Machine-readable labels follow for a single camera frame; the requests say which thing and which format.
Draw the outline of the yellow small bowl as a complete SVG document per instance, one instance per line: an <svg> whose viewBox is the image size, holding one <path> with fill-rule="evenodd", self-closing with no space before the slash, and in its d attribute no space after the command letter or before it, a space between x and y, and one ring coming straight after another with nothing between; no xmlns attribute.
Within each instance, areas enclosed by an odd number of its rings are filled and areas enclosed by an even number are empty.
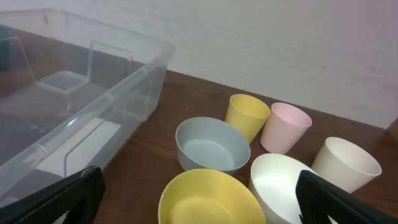
<svg viewBox="0 0 398 224"><path fill-rule="evenodd" d="M266 223L249 189L212 169L193 169L174 177L162 192L157 218L159 224Z"/></svg>

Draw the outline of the clear plastic storage bin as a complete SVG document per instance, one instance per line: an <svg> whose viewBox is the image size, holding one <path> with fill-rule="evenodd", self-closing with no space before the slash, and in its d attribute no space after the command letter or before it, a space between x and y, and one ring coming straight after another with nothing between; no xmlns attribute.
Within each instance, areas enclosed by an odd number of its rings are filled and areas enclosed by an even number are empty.
<svg viewBox="0 0 398 224"><path fill-rule="evenodd" d="M175 46L56 9L1 13L1 205L64 177L36 167L92 119L120 129L106 167L156 109Z"/></svg>

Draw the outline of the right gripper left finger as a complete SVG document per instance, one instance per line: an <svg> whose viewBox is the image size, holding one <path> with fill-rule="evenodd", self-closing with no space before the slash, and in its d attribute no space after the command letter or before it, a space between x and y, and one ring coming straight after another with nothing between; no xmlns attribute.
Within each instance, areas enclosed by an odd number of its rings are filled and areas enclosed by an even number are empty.
<svg viewBox="0 0 398 224"><path fill-rule="evenodd" d="M93 223L106 186L102 170L89 166L1 208L1 223Z"/></svg>

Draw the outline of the yellow cup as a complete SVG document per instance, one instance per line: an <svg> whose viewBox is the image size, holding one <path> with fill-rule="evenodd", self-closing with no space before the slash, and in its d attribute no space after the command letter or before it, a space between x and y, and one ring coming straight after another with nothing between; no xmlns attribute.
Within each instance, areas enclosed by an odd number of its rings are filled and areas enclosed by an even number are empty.
<svg viewBox="0 0 398 224"><path fill-rule="evenodd" d="M234 94L229 98L225 121L251 143L270 114L271 109L263 101L251 95Z"/></svg>

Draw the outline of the white label in bin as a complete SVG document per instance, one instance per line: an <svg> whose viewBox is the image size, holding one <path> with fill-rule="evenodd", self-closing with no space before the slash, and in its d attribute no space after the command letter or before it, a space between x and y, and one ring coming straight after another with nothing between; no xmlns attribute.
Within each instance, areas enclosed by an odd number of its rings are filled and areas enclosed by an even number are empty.
<svg viewBox="0 0 398 224"><path fill-rule="evenodd" d="M43 160L36 169L61 177L72 175L85 168L120 127L120 124L94 118Z"/></svg>

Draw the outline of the pink cup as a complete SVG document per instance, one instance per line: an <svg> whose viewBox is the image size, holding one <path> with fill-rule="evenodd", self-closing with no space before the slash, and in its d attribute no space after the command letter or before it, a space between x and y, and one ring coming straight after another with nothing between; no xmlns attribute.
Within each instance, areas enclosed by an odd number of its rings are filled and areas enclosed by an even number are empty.
<svg viewBox="0 0 398 224"><path fill-rule="evenodd" d="M311 117L301 109L287 103L273 103L260 143L268 152L286 154L312 123Z"/></svg>

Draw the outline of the grey small bowl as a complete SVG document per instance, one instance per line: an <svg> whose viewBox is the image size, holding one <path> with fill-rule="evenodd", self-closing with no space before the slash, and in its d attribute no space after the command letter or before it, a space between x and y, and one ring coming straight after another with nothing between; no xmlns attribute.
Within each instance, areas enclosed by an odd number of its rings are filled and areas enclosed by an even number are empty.
<svg viewBox="0 0 398 224"><path fill-rule="evenodd" d="M209 117L183 121L175 132L183 170L213 169L234 175L251 156L246 138L230 124Z"/></svg>

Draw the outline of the white small bowl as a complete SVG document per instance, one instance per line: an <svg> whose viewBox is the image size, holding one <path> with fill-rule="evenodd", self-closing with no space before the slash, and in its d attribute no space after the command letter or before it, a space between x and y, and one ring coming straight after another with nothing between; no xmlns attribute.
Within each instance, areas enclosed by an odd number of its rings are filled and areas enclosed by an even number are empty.
<svg viewBox="0 0 398 224"><path fill-rule="evenodd" d="M259 202L267 223L300 223L295 187L304 163L283 154L267 153L254 159L248 189Z"/></svg>

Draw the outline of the cream cup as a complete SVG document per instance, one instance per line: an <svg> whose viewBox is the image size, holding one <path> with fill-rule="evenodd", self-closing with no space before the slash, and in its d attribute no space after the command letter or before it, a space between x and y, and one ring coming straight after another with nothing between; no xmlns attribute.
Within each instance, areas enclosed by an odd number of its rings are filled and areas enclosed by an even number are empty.
<svg viewBox="0 0 398 224"><path fill-rule="evenodd" d="M382 174L375 158L361 147L342 138L328 137L311 169L323 179L348 193Z"/></svg>

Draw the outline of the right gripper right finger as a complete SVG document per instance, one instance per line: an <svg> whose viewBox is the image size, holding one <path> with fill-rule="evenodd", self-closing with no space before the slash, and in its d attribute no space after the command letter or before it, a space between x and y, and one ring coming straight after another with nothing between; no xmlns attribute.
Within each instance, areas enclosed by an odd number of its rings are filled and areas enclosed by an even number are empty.
<svg viewBox="0 0 398 224"><path fill-rule="evenodd" d="M295 187L303 224L397 224L397 219L383 213L327 180L302 170Z"/></svg>

